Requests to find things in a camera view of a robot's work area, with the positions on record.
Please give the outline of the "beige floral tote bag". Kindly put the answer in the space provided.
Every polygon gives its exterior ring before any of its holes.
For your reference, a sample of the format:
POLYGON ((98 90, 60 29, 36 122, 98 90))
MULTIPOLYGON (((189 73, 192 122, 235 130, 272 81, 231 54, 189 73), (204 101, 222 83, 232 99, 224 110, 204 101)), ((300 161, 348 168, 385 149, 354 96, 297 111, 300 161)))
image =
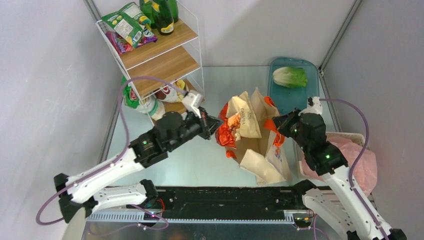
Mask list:
POLYGON ((248 95, 256 114, 261 138, 242 138, 236 148, 225 147, 227 158, 237 162, 240 168, 255 175, 258 185, 290 181, 292 174, 283 148, 285 137, 276 132, 273 117, 280 112, 269 96, 256 88, 248 95))

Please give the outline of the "pink plastic bag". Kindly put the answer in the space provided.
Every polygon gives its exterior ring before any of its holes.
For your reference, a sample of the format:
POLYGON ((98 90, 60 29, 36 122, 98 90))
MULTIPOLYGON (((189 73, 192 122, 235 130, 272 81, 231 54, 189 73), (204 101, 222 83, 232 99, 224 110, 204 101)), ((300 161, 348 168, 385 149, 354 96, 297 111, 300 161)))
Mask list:
MULTIPOLYGON (((363 149, 363 146, 360 146, 352 142, 350 139, 346 139, 344 137, 327 137, 327 140, 341 150, 342 154, 347 159, 349 166, 353 165, 357 156, 363 149)), ((301 160, 301 164, 304 173, 311 177, 312 180, 323 180, 322 177, 318 176, 315 171, 309 168, 305 157, 303 157, 301 160)), ((354 168, 353 177, 359 184, 364 194, 368 197, 377 185, 378 180, 377 159, 376 155, 371 150, 366 149, 364 151, 354 168)))

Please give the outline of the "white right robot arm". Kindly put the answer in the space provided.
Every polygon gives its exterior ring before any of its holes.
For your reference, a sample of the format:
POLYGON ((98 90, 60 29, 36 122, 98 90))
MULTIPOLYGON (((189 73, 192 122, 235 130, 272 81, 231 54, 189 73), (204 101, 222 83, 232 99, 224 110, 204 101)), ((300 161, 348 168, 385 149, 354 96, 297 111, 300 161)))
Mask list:
POLYGON ((309 180, 294 187, 303 204, 318 214, 344 240, 405 240, 378 214, 354 178, 348 161, 338 147, 327 140, 326 124, 320 114, 295 109, 272 119, 277 131, 292 138, 304 153, 306 163, 332 189, 341 205, 326 200, 309 180))

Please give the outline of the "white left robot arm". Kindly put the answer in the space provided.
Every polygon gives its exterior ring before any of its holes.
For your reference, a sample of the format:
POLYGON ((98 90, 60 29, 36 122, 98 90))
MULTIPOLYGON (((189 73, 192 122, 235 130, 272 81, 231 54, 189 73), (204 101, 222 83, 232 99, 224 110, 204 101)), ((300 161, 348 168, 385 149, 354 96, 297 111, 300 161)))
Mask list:
POLYGON ((94 212, 118 206, 151 207, 158 198, 151 180, 143 179, 137 184, 118 187, 110 184, 166 159, 170 152, 196 136, 210 140, 223 122, 208 115, 202 107, 200 115, 189 111, 186 117, 175 111, 166 112, 151 130, 131 141, 123 153, 79 175, 56 175, 54 184, 64 221, 69 223, 79 209, 84 209, 88 217, 94 212))

